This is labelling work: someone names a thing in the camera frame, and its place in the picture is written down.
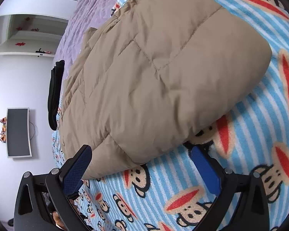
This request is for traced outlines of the khaki puffer jacket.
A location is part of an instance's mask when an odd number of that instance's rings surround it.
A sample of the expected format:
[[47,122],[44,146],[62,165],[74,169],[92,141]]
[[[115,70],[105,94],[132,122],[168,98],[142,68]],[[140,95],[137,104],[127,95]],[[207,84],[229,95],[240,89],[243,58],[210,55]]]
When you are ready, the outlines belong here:
[[214,0],[128,0],[89,29],[64,84],[66,159],[92,149],[84,179],[145,164],[246,97],[271,61],[269,43]]

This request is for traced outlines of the white wall shelf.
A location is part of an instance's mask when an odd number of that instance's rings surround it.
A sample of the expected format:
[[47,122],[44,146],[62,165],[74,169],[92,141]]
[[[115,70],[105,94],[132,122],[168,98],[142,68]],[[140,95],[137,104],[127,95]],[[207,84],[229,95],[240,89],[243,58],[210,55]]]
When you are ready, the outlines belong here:
[[41,15],[0,16],[0,56],[55,57],[65,19]]

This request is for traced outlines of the wall mounted monitor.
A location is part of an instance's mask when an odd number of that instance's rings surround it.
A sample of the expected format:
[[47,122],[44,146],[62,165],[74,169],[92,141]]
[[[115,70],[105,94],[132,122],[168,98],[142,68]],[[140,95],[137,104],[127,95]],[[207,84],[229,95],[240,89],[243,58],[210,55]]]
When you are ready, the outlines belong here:
[[6,144],[8,158],[31,157],[29,108],[7,109]]

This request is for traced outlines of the blue striped monkey blanket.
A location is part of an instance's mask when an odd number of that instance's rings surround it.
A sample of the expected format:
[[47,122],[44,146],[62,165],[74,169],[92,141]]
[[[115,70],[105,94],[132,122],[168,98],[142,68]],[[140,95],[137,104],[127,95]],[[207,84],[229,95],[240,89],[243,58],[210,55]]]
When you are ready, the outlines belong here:
[[[117,0],[111,17],[127,1]],[[214,1],[250,24],[269,43],[272,56],[267,71],[228,113],[177,148],[135,168],[83,178],[75,204],[89,228],[193,230],[216,199],[190,158],[194,146],[208,151],[231,172],[260,177],[268,203],[269,230],[278,230],[289,215],[289,10],[284,0]],[[58,126],[53,134],[57,166],[67,161],[60,145],[59,122],[65,80],[76,58],[64,67]]]

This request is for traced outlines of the black folded garment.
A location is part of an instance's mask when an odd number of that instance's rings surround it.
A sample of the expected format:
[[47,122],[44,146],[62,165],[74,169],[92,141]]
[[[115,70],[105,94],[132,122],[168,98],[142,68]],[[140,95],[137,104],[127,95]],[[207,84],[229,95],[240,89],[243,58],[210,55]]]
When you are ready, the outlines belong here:
[[57,112],[59,108],[59,99],[61,92],[62,78],[64,74],[65,61],[56,62],[55,67],[51,70],[51,79],[49,84],[49,93],[47,101],[48,123],[53,131],[57,129]]

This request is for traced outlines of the purple bed cover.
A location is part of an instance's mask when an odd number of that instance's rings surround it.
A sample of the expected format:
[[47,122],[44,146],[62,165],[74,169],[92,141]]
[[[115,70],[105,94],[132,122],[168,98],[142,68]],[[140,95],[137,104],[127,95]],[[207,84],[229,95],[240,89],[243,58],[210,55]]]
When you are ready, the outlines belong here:
[[81,49],[84,33],[89,28],[98,28],[112,13],[116,0],[79,0],[68,20],[67,28],[60,40],[54,61],[73,62]]

